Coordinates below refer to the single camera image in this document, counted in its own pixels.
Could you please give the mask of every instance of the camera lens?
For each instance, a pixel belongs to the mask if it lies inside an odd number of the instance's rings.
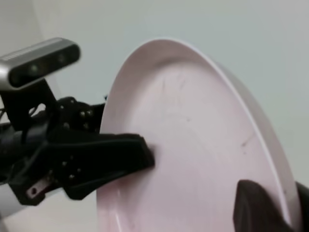
[[[39,72],[39,67],[36,64],[32,64],[29,67],[29,74],[30,75],[37,75]]]
[[[66,63],[66,61],[67,61],[67,59],[66,59],[66,57],[64,56],[64,54],[60,54],[60,55],[58,56],[58,62],[59,62],[60,64],[64,65],[64,64]]]

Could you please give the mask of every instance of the robotic arm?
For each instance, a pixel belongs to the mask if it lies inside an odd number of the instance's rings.
[[[56,38],[0,58],[0,95],[10,120],[0,124],[0,181],[21,204],[38,205],[56,188],[81,200],[155,164],[139,135],[99,134],[104,104],[55,99],[44,77],[79,57],[77,44]],[[45,110],[31,116],[41,103]]]

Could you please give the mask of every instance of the plate surface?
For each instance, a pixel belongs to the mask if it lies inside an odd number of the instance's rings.
[[[97,191],[100,232],[233,232],[237,182],[270,194],[301,230],[295,182],[262,110],[228,71],[182,43],[155,40],[122,66],[102,133],[138,133],[156,167]]]

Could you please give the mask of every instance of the white wall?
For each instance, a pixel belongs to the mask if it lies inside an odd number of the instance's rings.
[[[31,0],[0,1],[0,56],[42,39]],[[5,217],[21,208],[11,189],[0,186],[0,215]]]
[[[60,92],[99,103],[126,56],[158,36],[185,40],[229,68],[270,118],[297,180],[309,185],[307,0],[33,0],[45,38],[83,51]]]

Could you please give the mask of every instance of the screw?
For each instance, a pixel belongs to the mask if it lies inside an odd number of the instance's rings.
[[[85,117],[85,112],[84,111],[81,111],[80,113],[79,113],[79,115],[81,116],[81,117]]]
[[[32,188],[32,189],[31,189],[31,194],[32,194],[32,195],[37,194],[37,189],[36,189],[36,188]]]
[[[85,123],[85,124],[84,124],[84,128],[85,128],[85,129],[89,129],[89,124],[88,124],[88,123]]]
[[[87,111],[87,114],[88,114],[89,116],[92,116],[92,115],[93,115],[93,111],[92,111],[92,110],[88,110],[88,111]]]
[[[70,129],[70,125],[67,122],[63,123],[63,127],[66,128],[66,129]]]

